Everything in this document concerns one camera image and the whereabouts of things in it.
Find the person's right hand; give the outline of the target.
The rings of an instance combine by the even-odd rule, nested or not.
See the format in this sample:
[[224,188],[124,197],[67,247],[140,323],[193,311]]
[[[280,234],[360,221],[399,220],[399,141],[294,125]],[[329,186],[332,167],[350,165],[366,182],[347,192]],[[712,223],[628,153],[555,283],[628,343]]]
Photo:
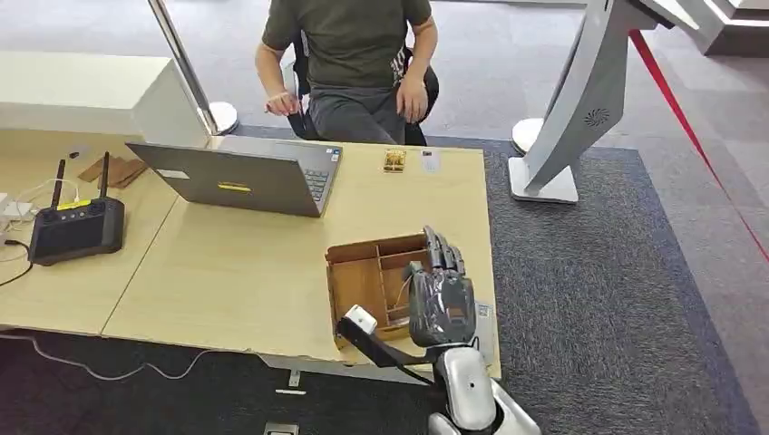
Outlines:
[[290,92],[280,92],[268,97],[265,103],[265,112],[276,116],[291,116],[301,110],[301,102],[296,95]]

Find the person's left hand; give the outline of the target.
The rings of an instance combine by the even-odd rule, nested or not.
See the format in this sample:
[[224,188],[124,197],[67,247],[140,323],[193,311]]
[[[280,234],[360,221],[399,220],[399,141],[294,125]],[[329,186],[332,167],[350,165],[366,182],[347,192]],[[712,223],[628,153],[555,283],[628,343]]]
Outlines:
[[396,94],[397,112],[408,123],[417,123],[428,109],[428,94],[422,78],[406,74]]

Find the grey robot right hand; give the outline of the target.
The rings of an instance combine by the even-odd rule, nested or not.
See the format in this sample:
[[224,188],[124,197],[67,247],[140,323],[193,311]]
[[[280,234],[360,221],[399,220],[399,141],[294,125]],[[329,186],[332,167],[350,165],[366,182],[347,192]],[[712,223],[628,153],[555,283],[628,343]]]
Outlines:
[[423,228],[428,260],[404,268],[408,287],[409,334],[422,347],[469,343],[476,331],[472,280],[461,251],[433,228]]

